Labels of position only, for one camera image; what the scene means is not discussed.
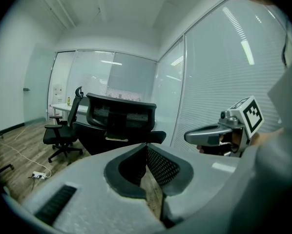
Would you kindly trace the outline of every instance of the power strip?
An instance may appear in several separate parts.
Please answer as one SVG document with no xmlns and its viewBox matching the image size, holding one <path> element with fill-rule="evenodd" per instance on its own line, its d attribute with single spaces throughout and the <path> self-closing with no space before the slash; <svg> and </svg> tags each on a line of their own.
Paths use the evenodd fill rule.
<svg viewBox="0 0 292 234">
<path fill-rule="evenodd" d="M 44 174 L 44 173 L 39 173 L 39 172 L 34 171 L 34 172 L 32 173 L 32 177 L 33 177 L 33 178 L 37 178 L 37 179 L 45 179 L 45 178 L 46 178 L 46 174 Z"/>
</svg>

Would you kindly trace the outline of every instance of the wooden floor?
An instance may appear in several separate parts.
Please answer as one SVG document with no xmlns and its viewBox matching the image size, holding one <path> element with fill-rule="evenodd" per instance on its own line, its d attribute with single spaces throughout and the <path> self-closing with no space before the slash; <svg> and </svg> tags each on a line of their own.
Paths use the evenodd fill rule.
<svg viewBox="0 0 292 234">
<path fill-rule="evenodd" d="M 47 124 L 53 124 L 53 122 L 40 122 L 17 128 L 4 134 L 3 138 L 0 137 L 0 142 L 13 147 L 29 159 L 46 166 L 52 171 L 52 176 L 56 176 L 56 173 L 67 167 L 68 160 L 64 154 L 59 154 L 52 159 L 52 163 L 48 163 L 48 157 L 55 151 L 51 145 L 45 145 L 42 141 L 45 132 L 44 125 Z M 70 152 L 68 158 L 71 162 L 90 156 L 79 141 L 74 142 L 73 147 L 82 148 L 83 154 L 79 155 L 79 152 Z M 14 166 L 14 170 L 9 168 L 3 171 L 0 174 L 0 182 L 8 188 L 10 195 L 18 202 L 22 202 L 31 193 L 33 179 L 29 177 L 33 171 L 49 175 L 49 171 L 44 167 L 30 162 L 20 156 L 15 150 L 0 143 L 0 168 L 9 163 Z M 38 187 L 43 183 L 44 180 L 36 179 L 33 190 L 38 190 Z M 148 168 L 145 176 L 142 178 L 141 187 L 146 190 L 148 206 L 155 216 L 159 218 L 162 192 Z"/>
</svg>

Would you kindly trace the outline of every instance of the white table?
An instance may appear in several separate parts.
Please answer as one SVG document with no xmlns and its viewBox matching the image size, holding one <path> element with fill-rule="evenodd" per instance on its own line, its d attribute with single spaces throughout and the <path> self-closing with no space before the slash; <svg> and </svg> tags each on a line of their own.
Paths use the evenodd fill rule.
<svg viewBox="0 0 292 234">
<path fill-rule="evenodd" d="M 67 120 L 67 113 L 66 112 L 70 112 L 70 110 L 72 108 L 72 104 L 70 104 L 69 106 L 67 105 L 67 103 L 53 104 L 52 107 L 54 110 L 54 115 L 56 115 L 56 110 L 60 110 L 63 112 L 63 119 Z M 87 108 L 88 108 L 87 106 L 79 105 L 78 114 L 86 115 Z"/>
</svg>

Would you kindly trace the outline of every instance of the ceiling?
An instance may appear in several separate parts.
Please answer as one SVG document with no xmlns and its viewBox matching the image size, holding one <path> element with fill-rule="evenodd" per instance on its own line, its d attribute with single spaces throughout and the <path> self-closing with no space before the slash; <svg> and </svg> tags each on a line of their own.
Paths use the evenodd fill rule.
<svg viewBox="0 0 292 234">
<path fill-rule="evenodd" d="M 45 0 L 65 28 L 93 21 L 137 22 L 163 29 L 197 0 Z"/>
</svg>

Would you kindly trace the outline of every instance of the black office chair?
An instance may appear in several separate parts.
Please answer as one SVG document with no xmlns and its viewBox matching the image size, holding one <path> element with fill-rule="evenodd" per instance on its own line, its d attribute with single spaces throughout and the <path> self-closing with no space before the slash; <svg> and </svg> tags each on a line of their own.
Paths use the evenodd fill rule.
<svg viewBox="0 0 292 234">
<path fill-rule="evenodd" d="M 76 115 L 82 98 L 83 92 L 81 91 L 81 87 L 79 87 L 76 90 L 76 97 L 73 100 L 73 104 L 68 116 L 68 121 L 59 121 L 62 116 L 50 116 L 50 118 L 56 119 L 57 125 L 45 126 L 46 131 L 44 134 L 43 143 L 47 145 L 53 144 L 53 149 L 55 150 L 55 148 L 58 148 L 58 150 L 48 158 L 49 163 L 52 162 L 51 159 L 53 157 L 60 153 L 64 153 L 66 157 L 67 152 L 69 151 L 79 151 L 81 155 L 83 154 L 83 151 L 80 148 L 68 147 L 78 139 L 72 129 L 72 123 L 77 119 Z"/>
<path fill-rule="evenodd" d="M 81 144 L 91 155 L 137 143 L 161 144 L 166 133 L 152 132 L 156 105 L 88 93 L 86 125 L 72 124 Z"/>
</svg>

